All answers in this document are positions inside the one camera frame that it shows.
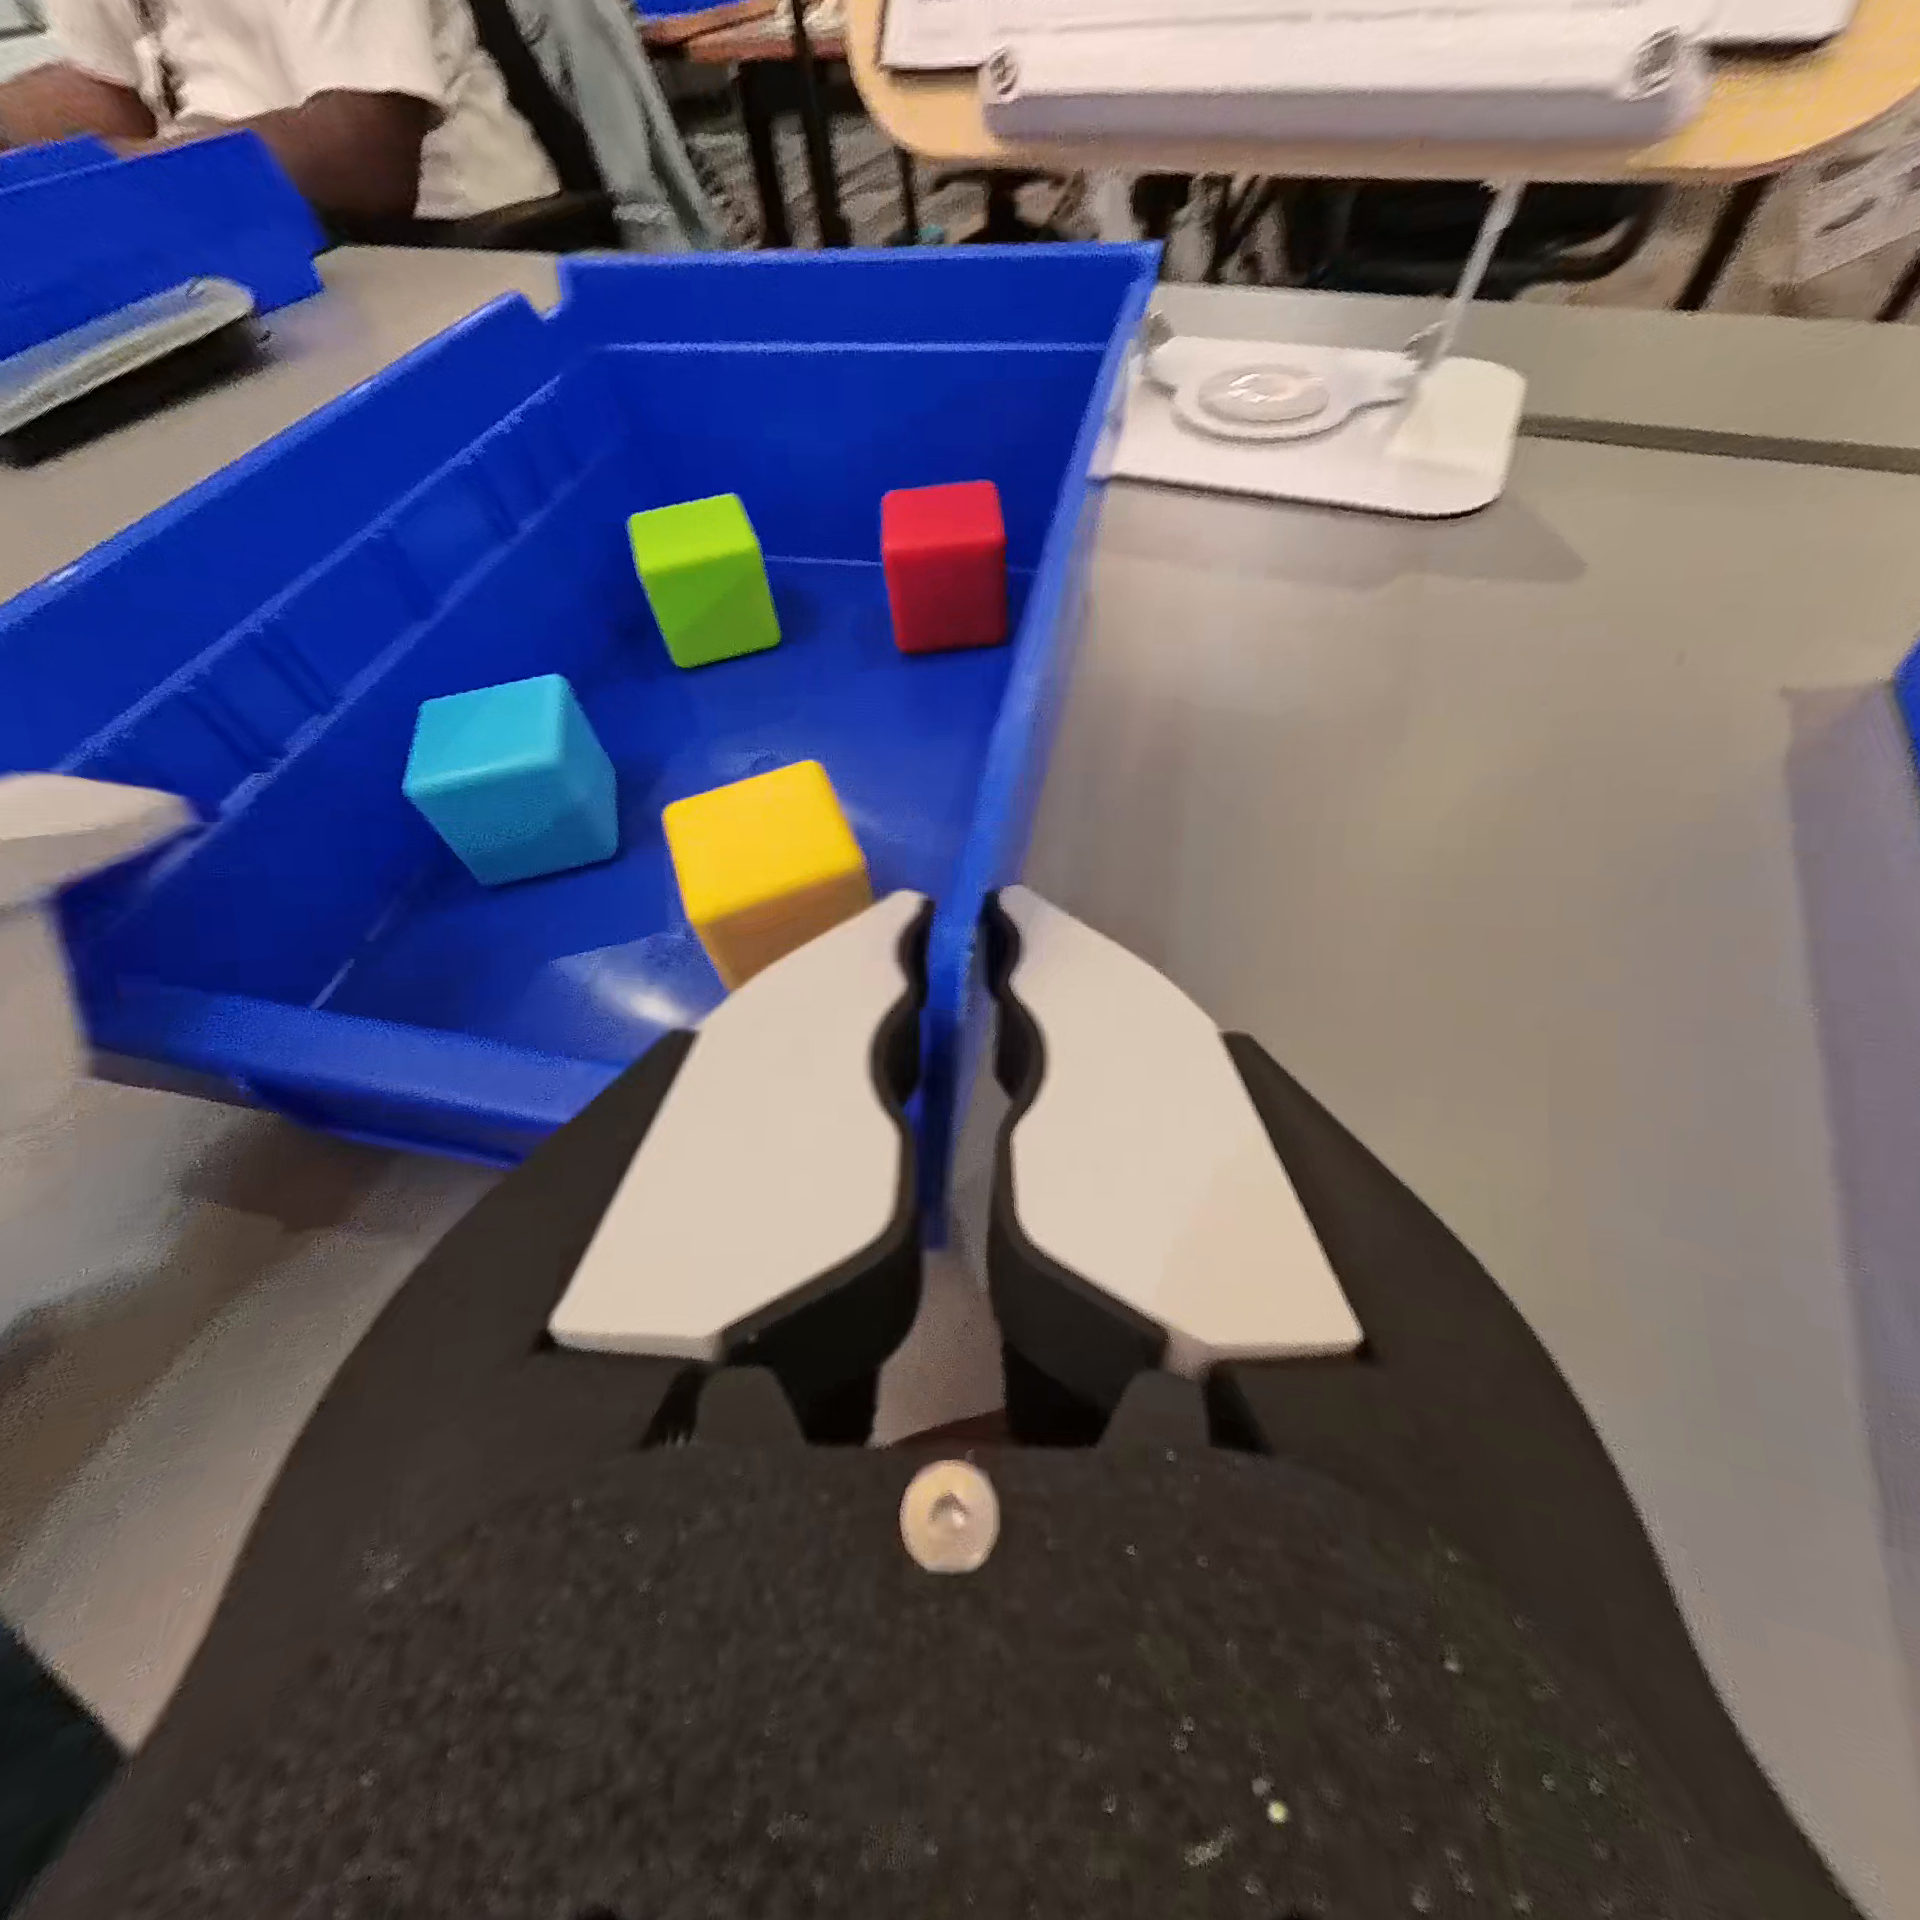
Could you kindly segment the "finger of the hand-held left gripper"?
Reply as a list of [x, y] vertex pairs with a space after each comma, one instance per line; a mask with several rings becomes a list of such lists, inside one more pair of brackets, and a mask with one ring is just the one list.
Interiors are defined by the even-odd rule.
[[51, 904], [2, 913], [2, 1141], [70, 1105], [88, 1067], [74, 975]]
[[152, 786], [65, 775], [2, 779], [2, 911], [37, 907], [200, 820], [188, 800]]

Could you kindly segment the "person's leg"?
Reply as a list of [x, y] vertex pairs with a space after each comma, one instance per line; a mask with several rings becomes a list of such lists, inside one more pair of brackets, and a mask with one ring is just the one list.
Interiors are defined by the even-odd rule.
[[87, 1812], [124, 1755], [94, 1712], [11, 1627], [2, 1627], [2, 1915], [9, 1916]]

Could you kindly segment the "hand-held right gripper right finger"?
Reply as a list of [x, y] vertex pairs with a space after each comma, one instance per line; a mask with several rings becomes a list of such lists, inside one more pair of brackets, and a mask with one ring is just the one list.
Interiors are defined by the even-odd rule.
[[1004, 1112], [986, 1288], [1007, 1419], [1090, 1446], [1141, 1377], [1348, 1362], [1364, 1331], [1231, 1037], [1164, 973], [1024, 884], [981, 956]]

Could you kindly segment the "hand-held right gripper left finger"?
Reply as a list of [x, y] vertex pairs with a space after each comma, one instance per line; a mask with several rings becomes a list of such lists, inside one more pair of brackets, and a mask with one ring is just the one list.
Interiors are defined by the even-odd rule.
[[870, 1442], [922, 1304], [933, 911], [890, 893], [702, 1023], [546, 1321], [556, 1349], [759, 1368], [808, 1439]]

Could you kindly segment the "printed instruction sheet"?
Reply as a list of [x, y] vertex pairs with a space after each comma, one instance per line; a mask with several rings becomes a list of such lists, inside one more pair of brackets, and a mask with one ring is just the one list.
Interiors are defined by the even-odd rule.
[[1854, 3], [890, 3], [878, 62], [971, 74], [1020, 139], [1620, 146], [1688, 127], [1722, 52]]

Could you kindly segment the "green cube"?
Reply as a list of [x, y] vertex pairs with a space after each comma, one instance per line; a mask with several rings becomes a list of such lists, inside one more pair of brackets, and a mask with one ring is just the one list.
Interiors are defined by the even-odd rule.
[[626, 528], [646, 607], [678, 671], [780, 646], [762, 547], [736, 492], [640, 510]]

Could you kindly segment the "wooden board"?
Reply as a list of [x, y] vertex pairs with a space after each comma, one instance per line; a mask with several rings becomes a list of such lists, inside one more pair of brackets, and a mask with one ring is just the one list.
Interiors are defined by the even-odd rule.
[[843, 52], [869, 118], [901, 149], [950, 166], [1054, 175], [1203, 175], [1289, 180], [1546, 180], [1731, 184], [1773, 179], [1879, 131], [1918, 93], [1918, 7], [1862, 3], [1846, 32], [1789, 61], [1722, 56], [1691, 125], [1641, 149], [1277, 145], [1231, 137], [1007, 141], [973, 74], [894, 74], [881, 62], [886, 7], [849, 3]]

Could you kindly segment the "light blue cube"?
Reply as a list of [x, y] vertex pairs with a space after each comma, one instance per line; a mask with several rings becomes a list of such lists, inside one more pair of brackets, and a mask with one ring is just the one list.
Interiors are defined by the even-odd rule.
[[617, 768], [563, 674], [425, 701], [400, 788], [489, 890], [620, 852]]

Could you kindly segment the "red cube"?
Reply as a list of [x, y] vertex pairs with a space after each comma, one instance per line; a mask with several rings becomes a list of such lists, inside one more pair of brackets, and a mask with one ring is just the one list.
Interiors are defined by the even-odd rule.
[[878, 550], [903, 657], [992, 650], [1011, 631], [1007, 528], [992, 481], [890, 490]]

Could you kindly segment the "printed paper sheet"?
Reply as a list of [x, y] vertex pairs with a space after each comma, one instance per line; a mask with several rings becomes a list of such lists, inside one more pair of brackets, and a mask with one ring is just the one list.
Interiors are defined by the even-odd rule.
[[1918, 232], [1918, 141], [1852, 146], [1792, 175], [1789, 287], [1850, 269]]

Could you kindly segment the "yellow cube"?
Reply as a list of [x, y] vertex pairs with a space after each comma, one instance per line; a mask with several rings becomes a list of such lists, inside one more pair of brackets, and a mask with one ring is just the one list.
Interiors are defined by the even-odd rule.
[[852, 822], [819, 761], [668, 803], [685, 918], [727, 992], [874, 903]]

